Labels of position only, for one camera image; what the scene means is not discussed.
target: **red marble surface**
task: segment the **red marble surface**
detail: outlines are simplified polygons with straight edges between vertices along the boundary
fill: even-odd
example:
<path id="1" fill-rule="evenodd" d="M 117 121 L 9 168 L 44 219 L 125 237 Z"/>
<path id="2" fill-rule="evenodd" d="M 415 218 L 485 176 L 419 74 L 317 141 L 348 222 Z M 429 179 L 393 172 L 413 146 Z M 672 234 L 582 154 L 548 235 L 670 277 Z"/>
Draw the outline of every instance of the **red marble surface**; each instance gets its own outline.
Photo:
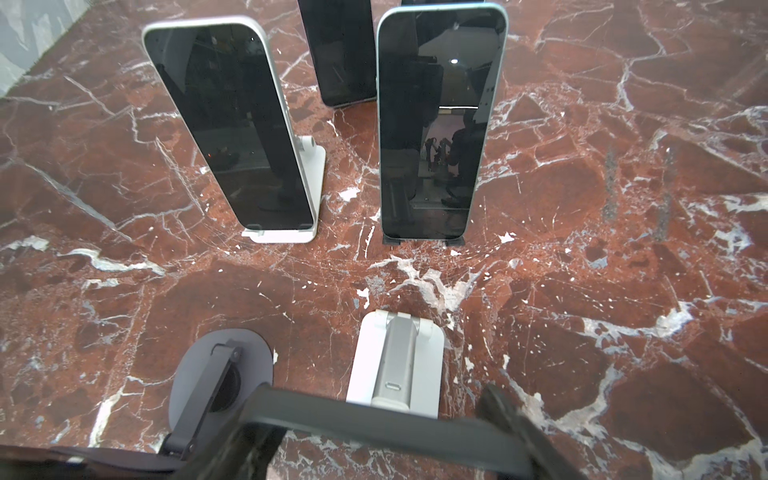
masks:
<path id="1" fill-rule="evenodd" d="M 444 327 L 443 417 L 494 382 L 592 478 L 765 478 L 766 3 L 503 5 L 446 249 L 382 245 L 375 105 L 322 105 L 295 2 L 98 2 L 0 103 L 0 442 L 156 449 L 182 354 L 226 327 L 274 348 L 276 386 L 343 399 L 385 308 Z M 240 236 L 142 52 L 149 22 L 227 14 L 269 32 L 328 151 L 312 243 Z M 273 474 L 473 475 L 301 435 Z"/>

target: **black phone screen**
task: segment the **black phone screen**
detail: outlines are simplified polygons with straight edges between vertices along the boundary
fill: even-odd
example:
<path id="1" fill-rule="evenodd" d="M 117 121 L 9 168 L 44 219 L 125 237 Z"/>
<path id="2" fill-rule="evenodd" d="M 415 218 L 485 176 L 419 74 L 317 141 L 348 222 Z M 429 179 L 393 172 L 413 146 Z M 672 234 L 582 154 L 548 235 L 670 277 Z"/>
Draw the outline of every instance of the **black phone screen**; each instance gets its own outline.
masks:
<path id="1" fill-rule="evenodd" d="M 408 8 L 379 26 L 382 227 L 454 240 L 469 207 L 507 22 L 488 7 Z"/>
<path id="2" fill-rule="evenodd" d="M 264 43 L 238 23 L 151 29 L 144 46 L 237 219 L 313 225 Z"/>
<path id="3" fill-rule="evenodd" d="M 299 0 L 323 103 L 376 97 L 376 43 L 369 0 Z"/>

